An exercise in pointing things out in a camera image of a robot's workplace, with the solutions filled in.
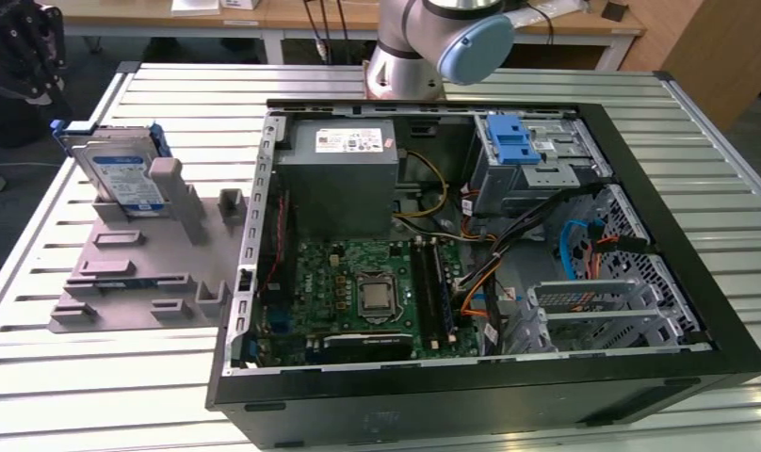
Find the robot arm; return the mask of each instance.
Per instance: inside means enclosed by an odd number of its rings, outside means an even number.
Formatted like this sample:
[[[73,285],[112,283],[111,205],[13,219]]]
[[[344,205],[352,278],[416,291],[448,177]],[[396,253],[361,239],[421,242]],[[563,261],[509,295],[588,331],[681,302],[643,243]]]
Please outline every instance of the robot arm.
[[[515,39],[503,6],[503,0],[383,0],[371,97],[437,99],[443,77],[457,85],[484,80]]]
[[[65,36],[59,8],[33,0],[0,0],[0,95],[44,105],[49,116],[69,119],[60,70]]]

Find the ram slot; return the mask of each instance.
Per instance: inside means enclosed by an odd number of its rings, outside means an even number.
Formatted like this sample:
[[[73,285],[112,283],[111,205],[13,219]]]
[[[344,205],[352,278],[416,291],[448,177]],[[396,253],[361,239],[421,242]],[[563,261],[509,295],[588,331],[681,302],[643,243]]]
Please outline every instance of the ram slot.
[[[440,290],[440,269],[433,245],[420,238],[411,244],[411,269],[420,319],[420,336],[425,348],[437,349],[447,339]]]
[[[452,344],[456,342],[456,327],[453,325],[453,312],[451,311],[451,292],[447,286],[445,267],[443,266],[443,256],[440,255],[440,247],[433,242],[429,244],[433,254],[433,266],[437,276],[437,295],[440,298],[440,308],[443,312],[443,329],[447,341]]]

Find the gray 3d printed holder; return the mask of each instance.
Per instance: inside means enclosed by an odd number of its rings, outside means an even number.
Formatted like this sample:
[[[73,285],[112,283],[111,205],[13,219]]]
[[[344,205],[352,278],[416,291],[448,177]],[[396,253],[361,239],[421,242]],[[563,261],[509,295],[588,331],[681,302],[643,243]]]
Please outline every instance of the gray 3d printed holder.
[[[239,189],[200,199],[181,169],[175,158],[152,163],[149,177],[165,198],[160,217],[131,218],[115,202],[93,204],[100,219],[52,312],[52,332],[217,325],[247,200]]]

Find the blue cable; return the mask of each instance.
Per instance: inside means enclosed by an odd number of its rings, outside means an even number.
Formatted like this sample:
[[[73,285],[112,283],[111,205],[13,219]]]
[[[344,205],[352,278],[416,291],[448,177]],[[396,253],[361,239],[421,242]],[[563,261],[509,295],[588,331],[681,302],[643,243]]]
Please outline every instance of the blue cable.
[[[561,233],[559,234],[559,257],[561,259],[561,266],[565,268],[565,273],[568,274],[568,279],[576,279],[576,272],[573,271],[573,265],[571,264],[571,247],[568,241],[571,240],[571,228],[573,226],[588,227],[588,222],[580,219],[569,219],[565,225],[561,227]]]

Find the blue drive bay latch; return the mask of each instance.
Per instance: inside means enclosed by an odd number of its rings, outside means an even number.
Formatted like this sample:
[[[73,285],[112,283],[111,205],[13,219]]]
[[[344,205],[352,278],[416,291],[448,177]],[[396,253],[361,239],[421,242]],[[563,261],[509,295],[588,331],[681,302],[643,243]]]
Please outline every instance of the blue drive bay latch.
[[[533,150],[529,130],[513,115],[487,116],[488,132],[497,149],[497,163],[501,165],[536,165],[540,153]]]

